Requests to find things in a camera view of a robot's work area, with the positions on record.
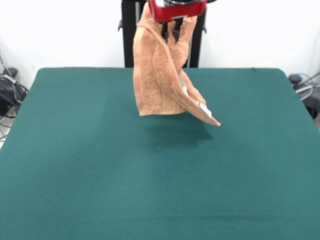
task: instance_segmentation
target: white wall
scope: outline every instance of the white wall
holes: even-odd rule
[[[0,2],[2,57],[27,87],[42,67],[124,66],[120,0]],[[200,67],[320,70],[318,0],[217,0],[206,27]]]

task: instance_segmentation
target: black stand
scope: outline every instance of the black stand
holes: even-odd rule
[[[119,29],[123,31],[123,48],[124,48],[124,66],[133,68],[133,44],[136,33],[136,24],[140,20],[146,0],[122,0],[122,20]],[[189,58],[186,61],[185,68],[197,68],[199,65],[202,32],[205,29],[206,12],[199,16],[193,32],[192,41],[190,43]]]

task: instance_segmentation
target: towel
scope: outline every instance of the towel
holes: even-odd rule
[[[176,42],[172,34],[175,22],[169,22],[166,42],[161,35],[162,24],[154,21],[145,3],[133,39],[133,87],[140,116],[188,111],[206,123],[221,125],[183,70],[196,23],[196,16],[184,17]]]

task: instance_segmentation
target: green table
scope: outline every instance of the green table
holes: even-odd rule
[[[278,69],[188,69],[221,127],[139,117],[133,70],[37,74],[0,153],[0,240],[319,240],[320,134]]]

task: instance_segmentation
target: white tag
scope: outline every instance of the white tag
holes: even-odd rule
[[[199,105],[199,107],[211,118],[212,117],[212,112],[205,106],[203,105],[201,102],[197,102],[197,104]]]

